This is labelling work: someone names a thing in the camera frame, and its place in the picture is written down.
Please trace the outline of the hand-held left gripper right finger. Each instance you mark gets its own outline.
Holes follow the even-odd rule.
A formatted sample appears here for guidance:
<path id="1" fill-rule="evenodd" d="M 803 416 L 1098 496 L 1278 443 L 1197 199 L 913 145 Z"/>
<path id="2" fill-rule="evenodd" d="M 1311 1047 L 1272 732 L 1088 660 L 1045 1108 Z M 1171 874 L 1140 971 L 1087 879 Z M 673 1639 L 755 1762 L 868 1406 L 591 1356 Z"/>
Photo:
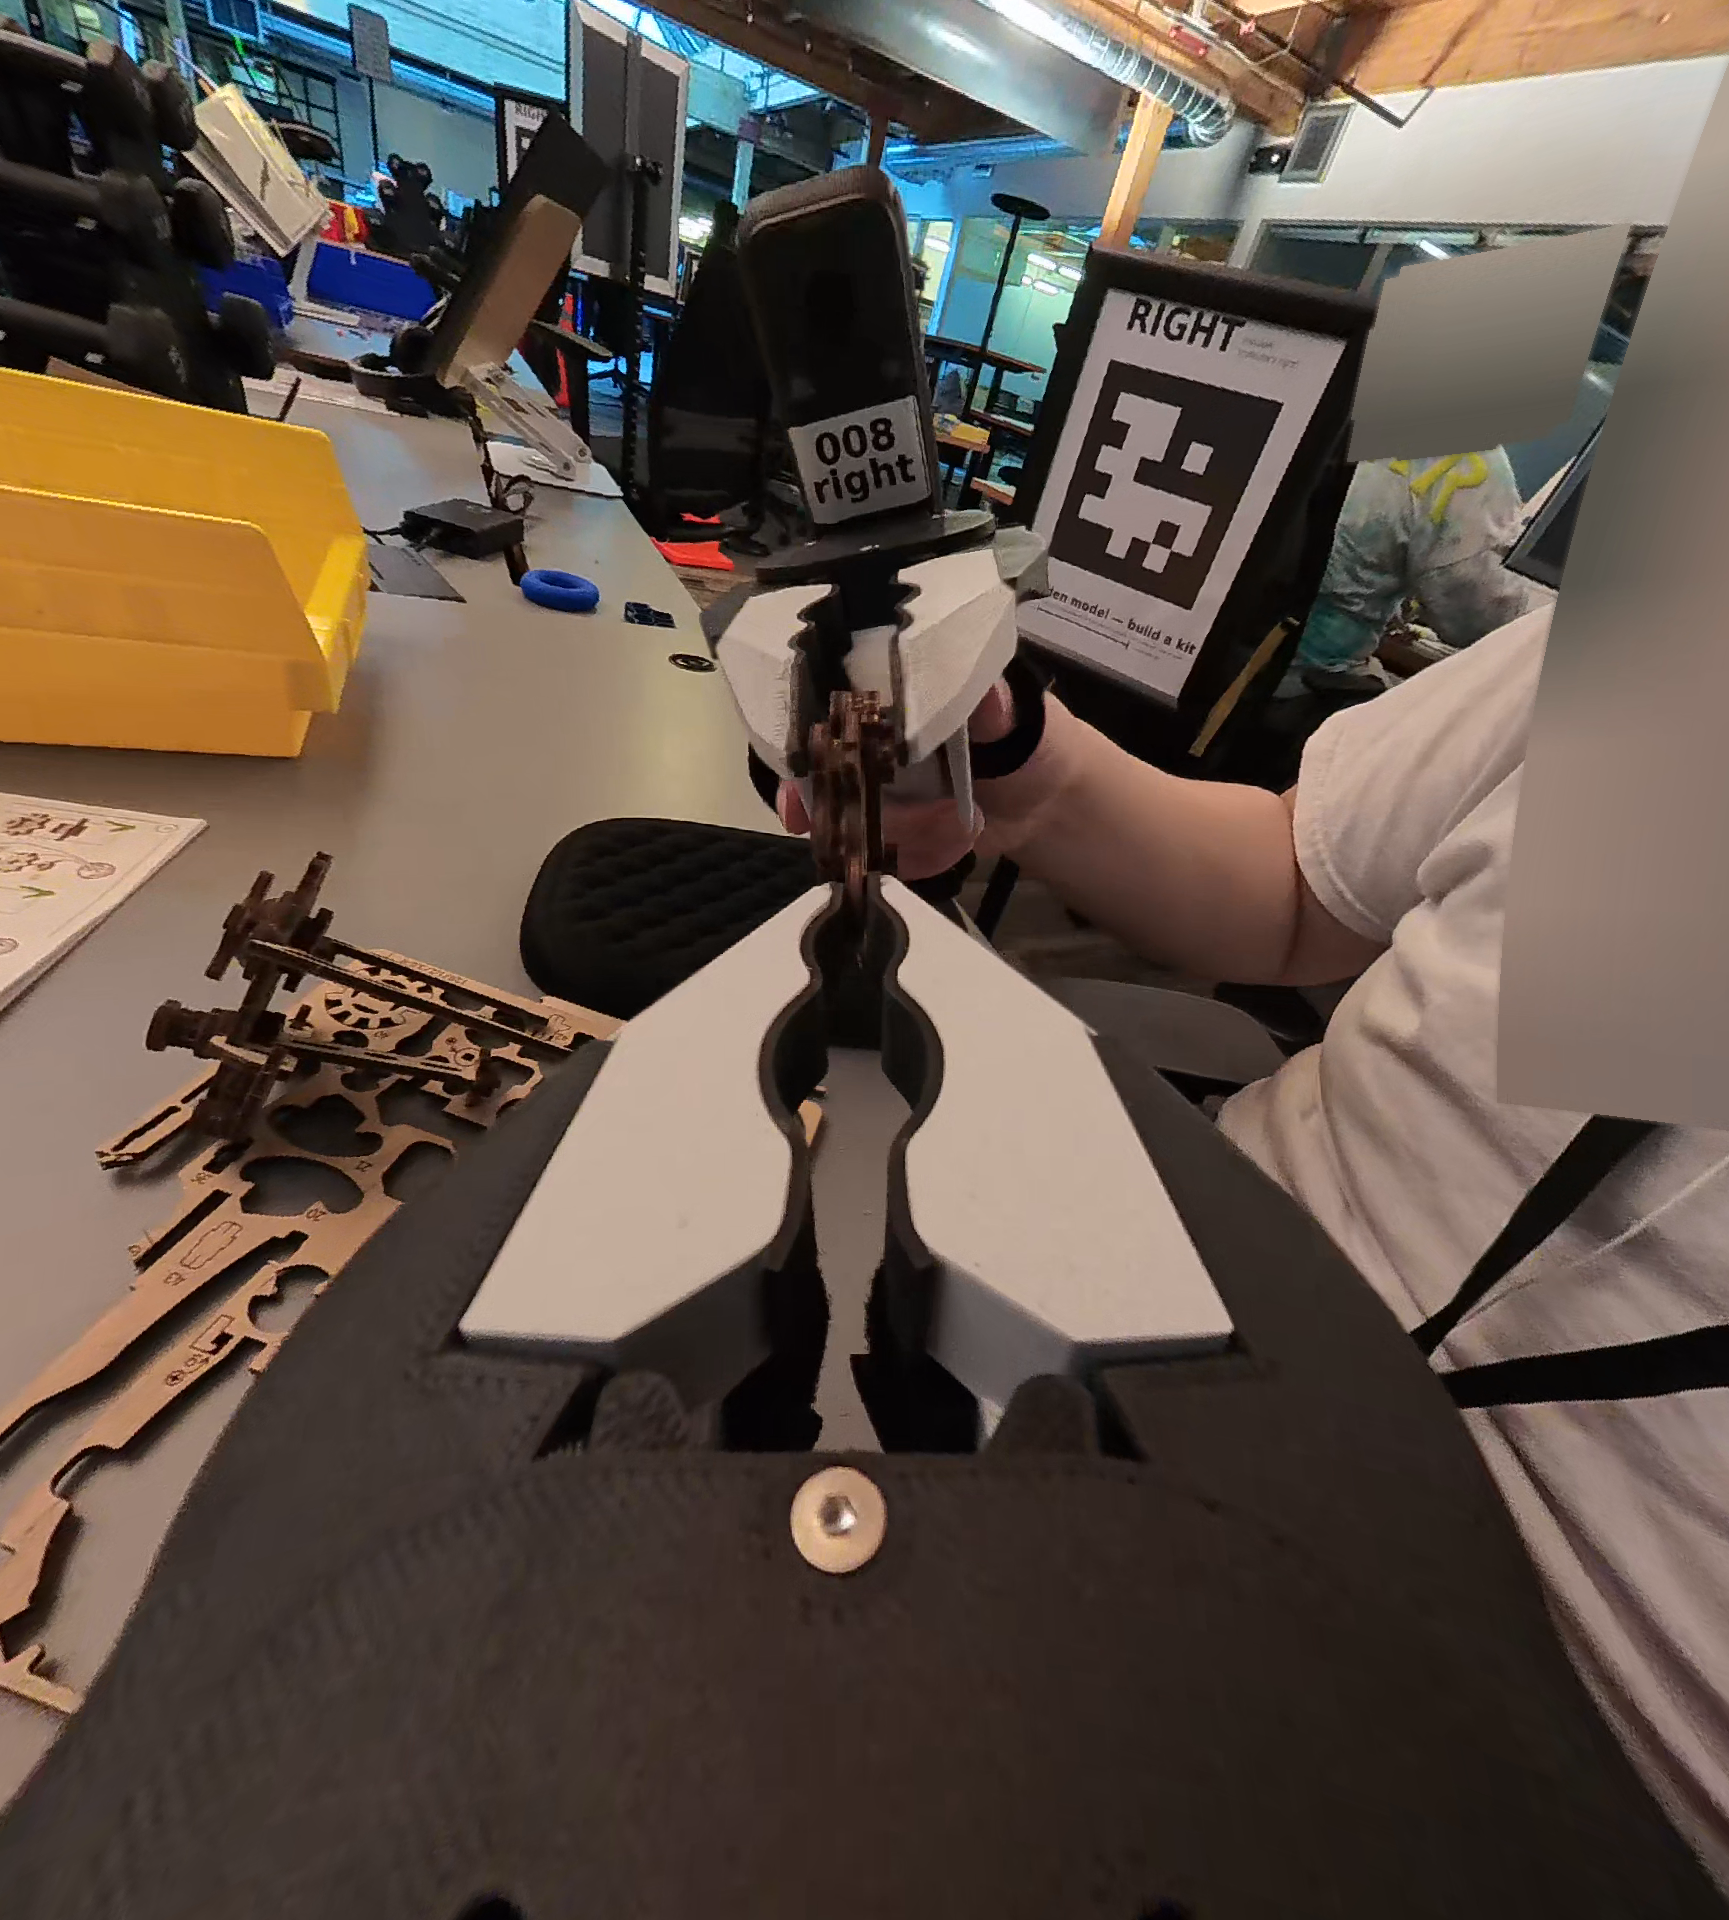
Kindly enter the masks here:
<path id="1" fill-rule="evenodd" d="M 897 1222 L 948 1371 L 1091 1371 L 1234 1328 L 1091 1029 L 899 879 L 883 1063 L 910 1106 Z"/>

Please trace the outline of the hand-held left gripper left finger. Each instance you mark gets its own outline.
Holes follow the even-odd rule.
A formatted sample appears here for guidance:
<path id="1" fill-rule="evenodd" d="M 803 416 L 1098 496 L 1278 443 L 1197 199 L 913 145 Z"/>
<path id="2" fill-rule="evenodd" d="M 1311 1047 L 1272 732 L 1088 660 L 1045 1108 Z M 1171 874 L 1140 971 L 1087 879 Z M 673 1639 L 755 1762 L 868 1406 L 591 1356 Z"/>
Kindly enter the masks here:
<path id="1" fill-rule="evenodd" d="M 809 1216 L 800 1106 L 827 1067 L 815 884 L 627 1020 L 472 1303 L 472 1349 L 762 1362 Z"/>

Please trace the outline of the wooden gear mechanism model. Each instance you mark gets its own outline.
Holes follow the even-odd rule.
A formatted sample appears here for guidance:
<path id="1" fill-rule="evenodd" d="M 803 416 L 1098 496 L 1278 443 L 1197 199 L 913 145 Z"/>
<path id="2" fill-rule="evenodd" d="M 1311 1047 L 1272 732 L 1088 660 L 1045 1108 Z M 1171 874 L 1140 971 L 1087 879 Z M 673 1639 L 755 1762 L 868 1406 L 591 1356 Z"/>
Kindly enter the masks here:
<path id="1" fill-rule="evenodd" d="M 836 691 L 827 716 L 809 734 L 809 844 L 818 881 L 832 895 L 834 956 L 862 959 L 875 888 L 899 873 L 897 846 L 885 837 L 881 804 L 899 768 L 897 732 L 871 692 Z"/>

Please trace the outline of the wooden frame with axle shafts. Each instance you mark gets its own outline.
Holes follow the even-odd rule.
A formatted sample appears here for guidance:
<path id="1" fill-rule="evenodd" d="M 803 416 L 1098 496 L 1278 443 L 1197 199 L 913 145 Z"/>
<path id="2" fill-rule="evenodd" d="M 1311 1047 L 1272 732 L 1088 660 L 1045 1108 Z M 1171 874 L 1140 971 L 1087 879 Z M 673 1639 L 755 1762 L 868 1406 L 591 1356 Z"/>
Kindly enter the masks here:
<path id="1" fill-rule="evenodd" d="M 519 1000 L 331 935 L 331 910 L 320 902 L 330 871 L 331 857 L 316 852 L 284 892 L 261 873 L 227 909 L 204 975 L 219 982 L 238 972 L 243 995 L 236 1006 L 201 1011 L 164 1000 L 151 1014 L 147 1051 L 190 1053 L 210 1063 L 192 1121 L 198 1135 L 238 1140 L 278 1087 L 317 1067 L 410 1083 L 482 1108 L 497 1092 L 495 1060 L 504 1053 L 528 1063 L 558 1060 L 605 1037 L 605 1029 L 575 1006 Z M 402 1042 L 374 1041 L 366 1027 L 356 1041 L 314 1038 L 299 1002 L 278 1006 L 278 996 L 295 996 L 308 982 L 336 990 L 346 1002 L 399 1014 L 438 1038 L 455 1035 L 461 1053 L 443 1054 L 433 1041 L 419 1053 L 406 1051 Z"/>

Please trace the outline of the person's right forearm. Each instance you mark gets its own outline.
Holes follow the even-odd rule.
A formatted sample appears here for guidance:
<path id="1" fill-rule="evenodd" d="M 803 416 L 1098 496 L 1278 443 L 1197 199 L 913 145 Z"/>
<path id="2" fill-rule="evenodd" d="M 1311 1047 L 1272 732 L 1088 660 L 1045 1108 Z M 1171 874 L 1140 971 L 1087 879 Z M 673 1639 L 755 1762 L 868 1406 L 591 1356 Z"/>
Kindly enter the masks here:
<path id="1" fill-rule="evenodd" d="M 1293 793 L 1166 776 L 1081 729 L 1041 823 L 1039 877 L 1071 910 L 1195 981 L 1331 987 L 1384 944 L 1317 898 L 1296 824 Z"/>

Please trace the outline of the person's right hand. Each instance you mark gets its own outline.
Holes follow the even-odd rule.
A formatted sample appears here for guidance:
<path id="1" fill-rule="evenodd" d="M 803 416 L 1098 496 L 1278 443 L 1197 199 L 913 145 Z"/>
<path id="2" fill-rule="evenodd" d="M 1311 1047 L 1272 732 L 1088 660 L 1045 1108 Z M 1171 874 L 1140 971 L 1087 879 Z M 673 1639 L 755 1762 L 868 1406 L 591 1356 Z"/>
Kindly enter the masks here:
<path id="1" fill-rule="evenodd" d="M 886 791 L 878 826 L 905 884 L 928 883 L 981 852 L 1022 852 L 1037 824 L 1083 770 L 1091 732 L 1052 695 L 1042 696 L 1042 727 L 1032 754 L 1003 779 L 972 781 L 972 816 L 953 796 Z"/>

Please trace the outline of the black office chair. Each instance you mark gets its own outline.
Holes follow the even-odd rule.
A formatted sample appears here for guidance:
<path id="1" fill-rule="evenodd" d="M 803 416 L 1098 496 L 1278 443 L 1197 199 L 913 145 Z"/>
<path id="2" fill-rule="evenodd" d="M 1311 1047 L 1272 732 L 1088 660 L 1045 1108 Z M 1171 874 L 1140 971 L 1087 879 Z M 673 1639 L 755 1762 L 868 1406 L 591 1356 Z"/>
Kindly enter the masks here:
<path id="1" fill-rule="evenodd" d="M 721 200 L 660 351 L 646 416 L 646 526 L 675 543 L 725 540 L 762 558 L 800 519 L 795 471 L 772 404 L 735 236 Z"/>

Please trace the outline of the black textured wrist rest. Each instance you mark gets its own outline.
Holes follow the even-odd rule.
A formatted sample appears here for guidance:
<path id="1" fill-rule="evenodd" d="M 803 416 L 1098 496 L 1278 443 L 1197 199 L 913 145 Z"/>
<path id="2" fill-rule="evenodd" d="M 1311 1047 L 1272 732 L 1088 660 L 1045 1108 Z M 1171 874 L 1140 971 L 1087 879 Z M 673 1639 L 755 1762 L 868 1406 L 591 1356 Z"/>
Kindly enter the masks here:
<path id="1" fill-rule="evenodd" d="M 803 839 L 660 819 L 568 832 L 518 926 L 541 996 L 620 1020 L 735 949 L 818 881 Z"/>

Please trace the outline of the grey panel on stand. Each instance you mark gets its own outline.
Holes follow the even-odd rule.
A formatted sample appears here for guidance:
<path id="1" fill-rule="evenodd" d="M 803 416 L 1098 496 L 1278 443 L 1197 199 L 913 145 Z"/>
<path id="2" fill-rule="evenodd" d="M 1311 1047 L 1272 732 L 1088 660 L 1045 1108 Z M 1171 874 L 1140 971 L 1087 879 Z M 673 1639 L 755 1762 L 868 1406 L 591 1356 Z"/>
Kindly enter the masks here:
<path id="1" fill-rule="evenodd" d="M 675 300 L 687 66 L 588 3 L 566 7 L 566 107 L 605 176 L 582 224 L 574 268 Z"/>

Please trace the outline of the small black box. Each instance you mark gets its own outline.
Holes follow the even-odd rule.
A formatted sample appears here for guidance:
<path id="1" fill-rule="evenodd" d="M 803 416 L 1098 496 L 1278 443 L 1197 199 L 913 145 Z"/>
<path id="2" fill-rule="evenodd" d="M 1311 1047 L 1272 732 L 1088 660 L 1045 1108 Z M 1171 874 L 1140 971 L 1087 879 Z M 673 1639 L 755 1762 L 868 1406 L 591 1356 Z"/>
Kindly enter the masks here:
<path id="1" fill-rule="evenodd" d="M 396 537 L 422 553 L 488 561 L 521 549 L 524 521 L 478 501 L 450 496 L 407 508 L 396 524 Z"/>

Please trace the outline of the blue plastic bin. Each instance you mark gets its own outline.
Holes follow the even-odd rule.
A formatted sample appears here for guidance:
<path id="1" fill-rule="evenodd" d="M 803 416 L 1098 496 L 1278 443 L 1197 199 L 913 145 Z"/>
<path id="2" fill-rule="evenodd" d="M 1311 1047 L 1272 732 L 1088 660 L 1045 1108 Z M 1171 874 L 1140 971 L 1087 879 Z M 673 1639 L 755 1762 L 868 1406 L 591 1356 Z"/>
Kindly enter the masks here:
<path id="1" fill-rule="evenodd" d="M 258 304 L 276 331 L 286 331 L 295 317 L 291 276 L 284 264 L 268 254 L 243 254 L 225 268 L 198 268 L 204 304 L 218 312 L 224 296 L 239 296 Z M 438 300 L 407 263 L 361 249 L 317 242 L 304 276 L 304 298 L 320 306 L 391 323 L 417 323 Z"/>

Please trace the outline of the yellow plastic bin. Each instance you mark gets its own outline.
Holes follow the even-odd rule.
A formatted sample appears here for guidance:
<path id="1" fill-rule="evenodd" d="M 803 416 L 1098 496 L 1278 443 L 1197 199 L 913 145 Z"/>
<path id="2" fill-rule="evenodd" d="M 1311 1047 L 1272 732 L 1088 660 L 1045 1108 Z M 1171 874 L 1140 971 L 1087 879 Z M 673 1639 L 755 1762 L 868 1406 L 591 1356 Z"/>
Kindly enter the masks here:
<path id="1" fill-rule="evenodd" d="M 368 593 L 326 434 L 0 369 L 0 745 L 294 758 Z"/>

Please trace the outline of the rack of dark equipment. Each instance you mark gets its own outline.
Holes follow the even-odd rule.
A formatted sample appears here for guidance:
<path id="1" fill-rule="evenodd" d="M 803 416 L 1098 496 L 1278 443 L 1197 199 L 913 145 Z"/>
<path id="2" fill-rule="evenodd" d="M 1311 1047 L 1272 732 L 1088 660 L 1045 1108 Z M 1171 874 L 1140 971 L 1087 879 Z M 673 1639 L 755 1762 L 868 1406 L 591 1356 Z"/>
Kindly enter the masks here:
<path id="1" fill-rule="evenodd" d="M 56 367 L 242 416 L 276 371 L 263 309 L 210 296 L 236 257 L 186 162 L 186 84 L 96 38 L 76 54 L 0 12 L 0 369 Z"/>

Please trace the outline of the round metal duct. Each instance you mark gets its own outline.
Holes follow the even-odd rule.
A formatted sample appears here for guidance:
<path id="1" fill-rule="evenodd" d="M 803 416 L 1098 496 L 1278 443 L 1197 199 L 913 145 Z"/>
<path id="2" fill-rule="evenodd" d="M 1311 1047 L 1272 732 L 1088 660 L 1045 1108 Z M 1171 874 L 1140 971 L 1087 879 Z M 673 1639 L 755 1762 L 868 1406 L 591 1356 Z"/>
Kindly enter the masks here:
<path id="1" fill-rule="evenodd" d="M 1209 150 L 1234 130 L 1237 103 L 1221 78 L 1198 60 L 1162 50 L 1149 36 L 1081 20 L 1071 36 L 1109 81 L 1157 101 L 1182 127 L 1182 145 Z"/>

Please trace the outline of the wooden sheet frame offcut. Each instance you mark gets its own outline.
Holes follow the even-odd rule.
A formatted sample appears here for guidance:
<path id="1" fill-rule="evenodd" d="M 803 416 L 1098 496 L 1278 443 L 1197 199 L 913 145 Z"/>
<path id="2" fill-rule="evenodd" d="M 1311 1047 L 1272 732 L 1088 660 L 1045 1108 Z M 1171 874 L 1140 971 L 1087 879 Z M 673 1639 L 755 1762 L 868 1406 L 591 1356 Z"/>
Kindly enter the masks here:
<path id="1" fill-rule="evenodd" d="M 291 1002 L 308 1011 L 316 1041 L 353 1042 L 368 1029 L 382 1045 L 461 1053 L 454 1032 L 414 1029 L 317 982 Z M 302 1069 L 236 1140 L 192 1126 L 210 1078 L 201 1060 L 195 1081 L 99 1148 L 110 1173 L 135 1173 L 172 1147 L 193 1155 L 177 1177 L 175 1212 L 127 1251 L 127 1289 L 0 1408 L 1 1456 L 64 1408 L 98 1404 L 1 1524 L 0 1695 L 50 1717 L 79 1706 L 79 1692 L 59 1680 L 34 1636 L 76 1522 L 76 1483 L 130 1456 L 227 1369 L 260 1374 L 286 1338 L 265 1323 L 284 1295 L 310 1284 L 304 1301 L 320 1297 L 424 1177 L 438 1177 L 559 1060 L 504 1053 L 497 1092 L 482 1108 L 402 1078 Z"/>

